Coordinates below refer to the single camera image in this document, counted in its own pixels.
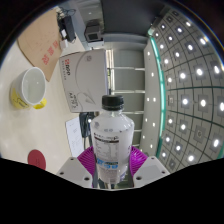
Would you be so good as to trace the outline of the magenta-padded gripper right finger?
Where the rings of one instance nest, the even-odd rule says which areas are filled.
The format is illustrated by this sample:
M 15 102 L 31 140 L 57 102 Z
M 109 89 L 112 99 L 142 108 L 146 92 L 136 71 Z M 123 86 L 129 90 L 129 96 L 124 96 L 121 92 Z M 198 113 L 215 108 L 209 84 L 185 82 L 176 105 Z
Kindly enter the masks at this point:
M 169 174 L 170 172 L 155 156 L 147 156 L 136 147 L 131 148 L 128 168 L 129 188 L 146 186 Z

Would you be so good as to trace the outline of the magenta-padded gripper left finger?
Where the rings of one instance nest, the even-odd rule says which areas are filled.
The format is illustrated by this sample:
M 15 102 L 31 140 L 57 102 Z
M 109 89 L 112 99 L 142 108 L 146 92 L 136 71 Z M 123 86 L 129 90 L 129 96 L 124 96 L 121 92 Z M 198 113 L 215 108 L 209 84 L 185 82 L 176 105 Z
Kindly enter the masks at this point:
M 84 188 L 96 188 L 98 175 L 93 148 L 87 148 L 78 157 L 69 157 L 57 176 Z

